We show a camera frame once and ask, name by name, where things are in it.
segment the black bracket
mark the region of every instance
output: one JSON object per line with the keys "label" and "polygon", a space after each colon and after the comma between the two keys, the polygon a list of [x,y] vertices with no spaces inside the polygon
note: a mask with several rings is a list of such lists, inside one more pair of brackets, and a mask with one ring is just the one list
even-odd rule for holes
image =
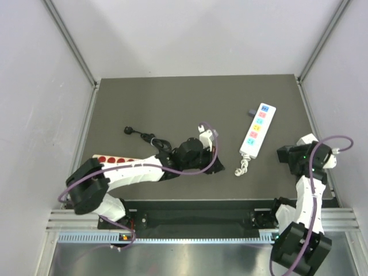
{"label": "black bracket", "polygon": [[[300,252],[308,229],[303,224],[292,222],[275,240],[271,252],[271,260],[289,268]],[[322,233],[312,233],[309,244],[294,269],[299,275],[313,276],[330,252],[332,241]]]}
{"label": "black bracket", "polygon": [[[280,163],[287,163],[291,174],[297,177],[305,175],[308,178],[316,178],[323,184],[327,183],[327,174],[323,166],[328,162],[332,154],[329,146],[322,144],[316,151],[313,160],[310,160],[312,150],[318,142],[313,141],[306,145],[285,145],[277,150]],[[312,162],[313,175],[309,175],[309,163]]]}
{"label": "black bracket", "polygon": [[148,225],[148,215],[147,213],[137,212],[134,219],[134,229],[144,230],[147,229]]}
{"label": "black bracket", "polygon": [[[101,169],[102,165],[98,159],[90,158],[66,180],[66,185],[69,187],[83,177]],[[69,195],[74,212],[76,214],[88,214],[95,211],[109,188],[109,182],[109,178],[105,178],[103,174],[98,174],[71,189]]]}

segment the power cord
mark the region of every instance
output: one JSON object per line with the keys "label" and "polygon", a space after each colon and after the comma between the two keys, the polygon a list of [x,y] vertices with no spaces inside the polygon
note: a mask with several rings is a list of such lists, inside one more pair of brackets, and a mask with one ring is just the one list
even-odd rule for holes
{"label": "power cord", "polygon": [[245,174],[248,171],[248,165],[249,162],[251,160],[251,157],[249,156],[249,154],[242,154],[242,160],[240,161],[240,168],[237,168],[235,170],[235,175],[237,177]]}
{"label": "power cord", "polygon": [[158,139],[156,138],[156,136],[151,133],[142,133],[139,131],[135,131],[132,127],[128,127],[126,126],[124,128],[124,133],[127,135],[130,135],[132,133],[139,133],[140,137],[143,139],[143,141],[150,143],[152,146],[154,146],[155,148],[157,148],[159,150],[159,152],[166,152],[166,153],[171,153],[173,151],[171,144],[169,141],[167,140],[163,140],[163,139]]}

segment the black power cord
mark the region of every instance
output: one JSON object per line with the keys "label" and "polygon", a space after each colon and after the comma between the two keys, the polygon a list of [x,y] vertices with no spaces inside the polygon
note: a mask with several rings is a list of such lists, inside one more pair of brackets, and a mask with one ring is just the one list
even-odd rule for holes
{"label": "black power cord", "polygon": [[166,140],[163,140],[163,139],[158,139],[158,138],[156,138],[156,136],[153,133],[151,133],[151,134],[141,133],[139,131],[135,131],[130,126],[129,127],[126,126],[124,128],[124,133],[128,134],[128,135],[130,135],[132,133],[139,133],[140,137],[144,141],[150,143],[152,146],[157,148],[159,150],[159,152],[166,152],[166,153],[170,154],[173,151],[169,141],[166,141]]}

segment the gray table surface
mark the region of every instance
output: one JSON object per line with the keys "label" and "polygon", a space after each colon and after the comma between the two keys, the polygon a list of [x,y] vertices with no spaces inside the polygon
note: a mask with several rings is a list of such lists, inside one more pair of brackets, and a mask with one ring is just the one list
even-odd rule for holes
{"label": "gray table surface", "polygon": [[[248,173],[236,177],[239,148],[252,122],[247,113],[261,102],[277,110],[258,157],[250,162]],[[219,133],[218,155],[225,171],[138,183],[111,194],[126,200],[296,198],[295,177],[276,154],[279,147],[295,144],[311,133],[293,75],[103,79],[82,161],[94,154],[143,159],[157,153],[139,135],[124,134],[127,125],[177,147],[198,137],[201,121],[209,122]],[[331,197],[326,189],[324,198]]]}

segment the cable tie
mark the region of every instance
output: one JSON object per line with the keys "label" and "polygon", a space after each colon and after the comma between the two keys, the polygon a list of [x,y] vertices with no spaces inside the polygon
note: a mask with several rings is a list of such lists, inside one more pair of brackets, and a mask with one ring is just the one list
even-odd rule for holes
{"label": "cable tie", "polygon": [[154,139],[156,139],[156,137],[153,137],[153,138],[151,139],[151,142],[150,142],[151,146],[153,146],[153,147],[154,147],[154,145],[152,144],[152,141],[153,141]]}

